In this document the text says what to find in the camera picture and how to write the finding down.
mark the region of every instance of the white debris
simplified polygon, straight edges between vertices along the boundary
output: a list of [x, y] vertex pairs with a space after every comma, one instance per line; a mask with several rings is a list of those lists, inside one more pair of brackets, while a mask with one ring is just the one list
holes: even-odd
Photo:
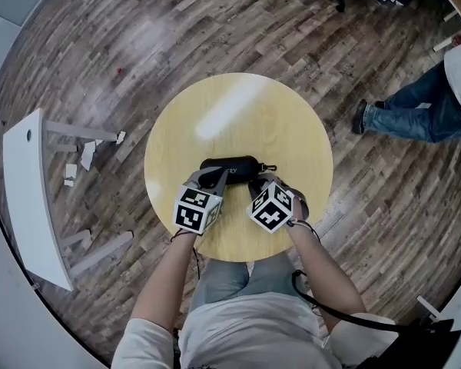
[[82, 152], [80, 164], [84, 167], [87, 171], [91, 169], [92, 157], [94, 156], [95, 152], [95, 142], [88, 142], [84, 145], [84, 151]]
[[120, 133], [118, 134], [118, 140], [116, 141], [116, 145], [119, 145], [120, 143], [123, 142], [125, 135], [126, 135], [126, 132], [120, 131]]
[[76, 176], [77, 176], [77, 165], [76, 164], [66, 164], [65, 177], [75, 179]]

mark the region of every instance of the yellow tabletop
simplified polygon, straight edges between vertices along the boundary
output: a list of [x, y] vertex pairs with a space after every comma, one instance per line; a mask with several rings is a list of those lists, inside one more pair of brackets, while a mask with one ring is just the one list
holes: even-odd
[[[184, 89], [155, 122], [145, 151], [145, 184], [164, 226], [179, 186], [205, 158], [252, 155], [303, 192], [311, 224], [326, 207], [333, 178], [330, 142], [314, 110], [292, 89], [254, 74], [223, 74]], [[195, 244], [224, 261], [255, 261], [288, 249], [285, 228], [269, 234], [246, 214], [247, 184], [227, 186], [221, 216]]]

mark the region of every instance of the blue jeans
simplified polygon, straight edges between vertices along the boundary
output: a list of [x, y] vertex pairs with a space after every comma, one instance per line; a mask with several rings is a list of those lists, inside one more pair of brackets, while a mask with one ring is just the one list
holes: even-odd
[[[285, 251], [255, 261], [251, 276], [244, 262], [210, 259], [193, 293], [189, 311], [204, 304], [265, 292], [277, 292], [300, 298], [292, 287], [294, 271], [295, 267]], [[300, 279], [297, 279], [297, 287], [305, 292]]]
[[[417, 108], [422, 103], [431, 106]], [[366, 130], [426, 142], [461, 137], [461, 105], [449, 86], [443, 61], [384, 105], [385, 109], [367, 105], [363, 114]]]

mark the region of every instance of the dark wood plank floor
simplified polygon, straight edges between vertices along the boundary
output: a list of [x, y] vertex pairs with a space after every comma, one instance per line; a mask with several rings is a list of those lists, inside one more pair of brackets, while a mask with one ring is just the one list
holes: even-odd
[[[63, 186], [62, 172], [80, 153], [45, 162], [59, 235], [92, 230], [68, 252], [70, 264], [120, 231], [134, 232], [129, 250], [81, 274], [71, 293], [36, 278], [46, 300], [111, 359], [168, 244], [144, 187], [151, 127], [188, 85], [246, 71], [290, 86], [323, 120], [335, 169], [316, 227], [369, 310], [407, 322], [418, 294], [441, 304], [461, 276], [461, 140], [350, 133], [360, 98], [384, 98], [442, 59], [430, 49], [442, 38], [441, 16], [427, 0], [405, 8], [348, 0], [343, 14], [327, 0], [45, 0], [0, 72], [0, 168], [3, 133], [37, 107], [51, 120], [125, 130], [122, 145], [99, 147], [74, 188]], [[2, 180], [0, 214], [13, 239]], [[195, 284], [193, 261], [181, 321]]]

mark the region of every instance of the black shoe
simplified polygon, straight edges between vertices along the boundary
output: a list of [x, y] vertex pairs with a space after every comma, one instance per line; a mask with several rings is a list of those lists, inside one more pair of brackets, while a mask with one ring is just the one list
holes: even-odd
[[386, 109], [386, 104], [384, 104], [384, 101], [376, 101], [374, 102], [374, 107], [379, 109]]
[[363, 113], [366, 111], [367, 101], [364, 99], [360, 100], [357, 106], [357, 112], [353, 117], [352, 131], [354, 134], [363, 134], [365, 128], [363, 126]]

